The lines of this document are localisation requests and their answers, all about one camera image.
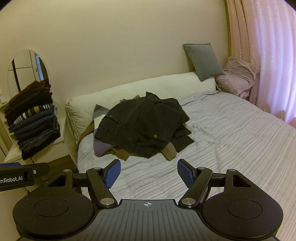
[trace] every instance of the beige garment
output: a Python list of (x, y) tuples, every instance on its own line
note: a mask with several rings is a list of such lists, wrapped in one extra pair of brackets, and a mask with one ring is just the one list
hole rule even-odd
[(176, 151), (174, 145), (171, 142), (169, 142), (166, 145), (166, 147), (161, 151), (161, 153), (165, 156), (165, 158), (168, 161), (173, 160), (177, 155), (177, 151)]
[(244, 60), (229, 57), (225, 75), (216, 77), (217, 89), (246, 99), (256, 78), (258, 68)]

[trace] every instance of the oval mirror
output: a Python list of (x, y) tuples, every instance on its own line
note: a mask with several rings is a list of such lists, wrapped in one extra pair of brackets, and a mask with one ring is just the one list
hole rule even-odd
[(19, 51), (9, 66), (8, 89), (10, 97), (15, 96), (33, 81), (48, 79), (45, 65), (33, 50)]

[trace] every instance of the bed sheet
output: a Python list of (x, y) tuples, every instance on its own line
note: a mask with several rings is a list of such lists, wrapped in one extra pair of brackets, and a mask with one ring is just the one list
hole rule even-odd
[[(121, 174), (111, 188), (120, 199), (175, 199), (187, 188), (177, 173), (177, 161), (226, 173), (240, 171), (273, 197), (284, 211), (277, 234), (296, 240), (296, 129), (251, 103), (228, 93), (193, 94), (179, 100), (190, 117), (186, 127), (194, 143), (167, 161), (162, 154), (149, 159), (131, 156), (121, 161)], [(93, 134), (78, 150), (78, 169), (105, 167), (116, 157), (94, 155)], [(222, 191), (215, 188), (210, 195)]]

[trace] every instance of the stack of folded clothes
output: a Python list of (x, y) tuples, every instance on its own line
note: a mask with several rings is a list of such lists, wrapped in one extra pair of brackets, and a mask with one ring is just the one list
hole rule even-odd
[(9, 132), (14, 133), (23, 160), (60, 137), (48, 79), (34, 81), (11, 98), (4, 110)]

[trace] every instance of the white headboard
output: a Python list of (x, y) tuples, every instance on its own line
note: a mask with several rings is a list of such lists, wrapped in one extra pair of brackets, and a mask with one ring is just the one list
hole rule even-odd
[(77, 142), (92, 121), (96, 104), (111, 109), (121, 99), (132, 99), (136, 95), (144, 97), (146, 91), (156, 94), (161, 99), (172, 97), (180, 99), (193, 93), (215, 90), (214, 78), (201, 82), (194, 72), (166, 75), (71, 98), (66, 103), (66, 113)]

